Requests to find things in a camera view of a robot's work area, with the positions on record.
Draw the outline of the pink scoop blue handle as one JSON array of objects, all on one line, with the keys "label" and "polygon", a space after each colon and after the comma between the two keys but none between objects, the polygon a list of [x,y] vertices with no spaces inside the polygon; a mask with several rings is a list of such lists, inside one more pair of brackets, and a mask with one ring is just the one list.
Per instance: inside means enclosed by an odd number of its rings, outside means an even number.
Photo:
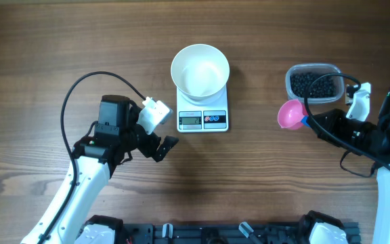
[{"label": "pink scoop blue handle", "polygon": [[305,106],[298,99],[284,103],[277,116],[278,124],[282,129],[297,130],[303,126],[309,127],[308,114]]}]

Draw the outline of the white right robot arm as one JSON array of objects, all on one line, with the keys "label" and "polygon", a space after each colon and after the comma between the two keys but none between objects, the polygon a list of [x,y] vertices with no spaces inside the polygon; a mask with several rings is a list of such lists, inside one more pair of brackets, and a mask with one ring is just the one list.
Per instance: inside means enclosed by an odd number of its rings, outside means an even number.
[{"label": "white right robot arm", "polygon": [[372,241],[390,244],[390,90],[377,124],[348,119],[339,109],[309,115],[307,122],[320,139],[373,161],[370,173],[376,176],[378,204]]}]

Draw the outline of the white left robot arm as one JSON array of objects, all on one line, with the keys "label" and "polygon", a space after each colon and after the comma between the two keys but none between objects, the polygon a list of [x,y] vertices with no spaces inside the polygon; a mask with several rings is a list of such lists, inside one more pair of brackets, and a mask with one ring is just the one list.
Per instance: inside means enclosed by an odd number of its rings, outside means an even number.
[{"label": "white left robot arm", "polygon": [[154,133],[172,110],[150,97],[142,104],[139,107],[125,96],[102,97],[98,120],[69,149],[71,164],[66,177],[23,243],[74,243],[100,191],[117,166],[132,160],[132,151],[159,162],[178,143],[178,138]]}]

